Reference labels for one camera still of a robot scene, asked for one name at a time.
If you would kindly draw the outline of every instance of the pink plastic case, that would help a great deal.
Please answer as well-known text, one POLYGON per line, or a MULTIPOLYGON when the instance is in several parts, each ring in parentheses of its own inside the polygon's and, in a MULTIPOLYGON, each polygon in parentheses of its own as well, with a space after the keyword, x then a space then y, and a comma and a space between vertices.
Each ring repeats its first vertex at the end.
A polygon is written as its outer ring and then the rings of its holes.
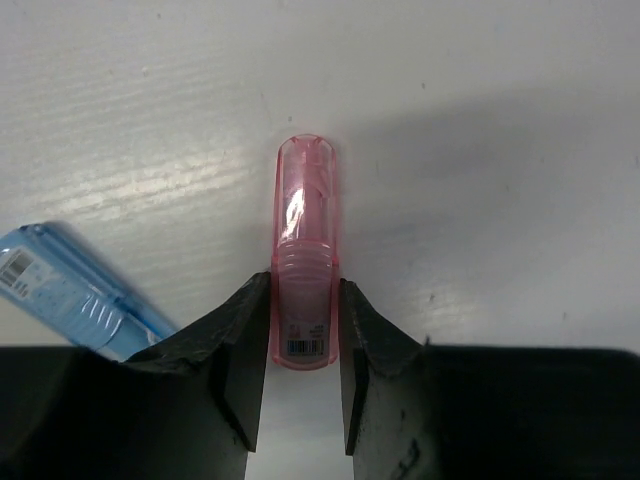
POLYGON ((314 370, 338 357, 336 153, 300 135, 278 151, 271 256, 274 362, 314 370))

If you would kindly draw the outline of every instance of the blue object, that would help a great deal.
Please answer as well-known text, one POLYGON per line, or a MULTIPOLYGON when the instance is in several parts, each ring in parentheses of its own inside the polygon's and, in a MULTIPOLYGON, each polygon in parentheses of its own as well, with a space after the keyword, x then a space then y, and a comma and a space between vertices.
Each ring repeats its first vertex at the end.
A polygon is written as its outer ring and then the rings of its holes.
POLYGON ((177 331, 51 223, 0 240, 0 292, 71 342, 116 360, 177 331))

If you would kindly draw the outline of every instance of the barcode label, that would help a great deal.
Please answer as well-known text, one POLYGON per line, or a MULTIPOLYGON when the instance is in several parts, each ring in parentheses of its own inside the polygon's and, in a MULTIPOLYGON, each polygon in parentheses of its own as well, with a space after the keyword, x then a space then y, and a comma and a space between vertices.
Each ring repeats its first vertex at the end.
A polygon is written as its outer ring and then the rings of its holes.
POLYGON ((9 263, 4 267, 2 273, 0 273, 0 281, 7 287, 13 287, 20 275, 29 268, 29 265, 33 263, 33 259, 26 253, 18 250, 17 254, 9 263))
POLYGON ((324 355, 324 340, 287 340, 289 355, 324 355))

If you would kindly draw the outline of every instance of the white surface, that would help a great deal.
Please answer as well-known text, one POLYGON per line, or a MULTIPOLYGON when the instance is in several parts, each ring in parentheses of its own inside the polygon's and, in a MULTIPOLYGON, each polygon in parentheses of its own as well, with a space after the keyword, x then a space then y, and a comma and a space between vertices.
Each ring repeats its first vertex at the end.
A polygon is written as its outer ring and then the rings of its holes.
MULTIPOLYGON (((640 2, 0 4, 0 229, 65 220, 181 324, 267 267, 276 148, 340 150, 344 273, 416 339, 640 351, 640 2)), ((7 304, 0 341, 59 339, 7 304)), ((350 478, 269 367, 249 479, 350 478)))

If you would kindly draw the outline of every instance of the plastic container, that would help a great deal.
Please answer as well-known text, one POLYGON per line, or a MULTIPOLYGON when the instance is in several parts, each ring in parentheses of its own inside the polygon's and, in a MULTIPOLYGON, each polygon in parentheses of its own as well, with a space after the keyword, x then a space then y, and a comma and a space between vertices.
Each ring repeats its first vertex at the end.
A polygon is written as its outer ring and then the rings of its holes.
POLYGON ((177 331, 55 224, 0 240, 0 293, 72 343, 115 360, 177 331))
POLYGON ((338 357, 336 153, 300 135, 278 151, 271 257, 274 362, 314 370, 338 357))

